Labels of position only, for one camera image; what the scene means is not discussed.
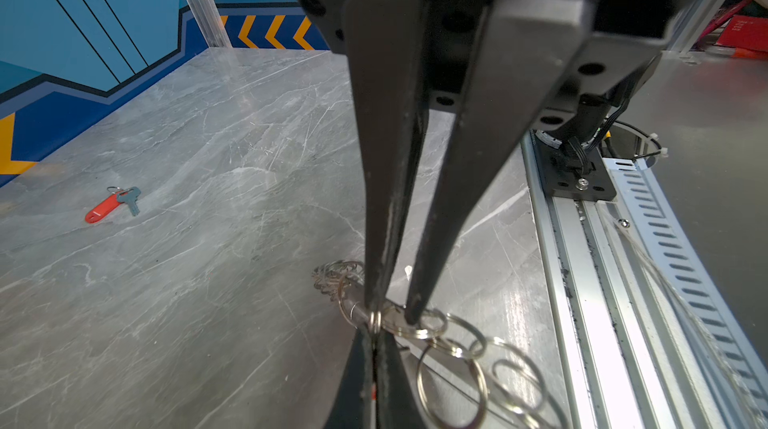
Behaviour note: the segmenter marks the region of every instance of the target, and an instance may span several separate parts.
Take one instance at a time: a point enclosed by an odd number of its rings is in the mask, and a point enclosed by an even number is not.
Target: blue wall
[[[296,0],[215,1],[235,47],[327,49]],[[0,10],[0,185],[206,49],[186,0]]]

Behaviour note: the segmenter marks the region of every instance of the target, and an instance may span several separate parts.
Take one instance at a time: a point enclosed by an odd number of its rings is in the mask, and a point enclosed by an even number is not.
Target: red box
[[[734,16],[717,45],[768,52],[768,19]]]

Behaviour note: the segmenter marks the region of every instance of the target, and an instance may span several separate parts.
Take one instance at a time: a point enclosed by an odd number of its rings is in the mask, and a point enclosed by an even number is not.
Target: perforated metal strip
[[[650,257],[710,329],[768,417],[768,372],[706,272],[644,161],[603,159]]]

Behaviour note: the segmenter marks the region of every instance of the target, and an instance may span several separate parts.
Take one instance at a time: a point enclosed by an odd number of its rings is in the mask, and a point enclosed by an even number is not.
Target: silver key
[[[141,194],[141,191],[138,187],[131,187],[129,190],[125,192],[121,192],[118,194],[118,202],[124,202],[128,208],[130,209],[131,215],[134,217],[139,215],[139,206],[136,205],[136,199]]]

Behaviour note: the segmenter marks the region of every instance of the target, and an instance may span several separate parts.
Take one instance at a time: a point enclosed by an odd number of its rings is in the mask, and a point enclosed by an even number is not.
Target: yellow chevron stripe
[[[0,118],[0,174],[23,174],[36,162],[12,161],[11,149],[13,148],[13,125],[16,122],[16,114]]]
[[[304,36],[306,35],[306,31],[310,30],[310,26],[312,25],[312,22],[310,22],[309,17],[304,17],[304,20],[301,21],[301,25],[299,26],[299,29],[296,31],[296,34],[293,35],[293,40],[299,43],[300,46],[302,46],[306,50],[314,50],[315,48],[310,45],[309,42],[304,40]]]
[[[280,29],[280,24],[283,23],[285,18],[285,16],[275,16],[275,18],[272,19],[272,25],[270,26],[270,29],[266,31],[266,35],[264,36],[264,39],[268,40],[270,44],[275,47],[275,49],[285,49],[283,44],[275,39],[277,31]]]
[[[248,33],[250,32],[250,28],[254,25],[255,20],[256,20],[256,16],[246,16],[245,21],[243,22],[243,28],[240,29],[240,34],[237,35],[237,39],[242,40],[245,43],[245,45],[250,47],[251,49],[259,48],[250,39],[248,39]]]

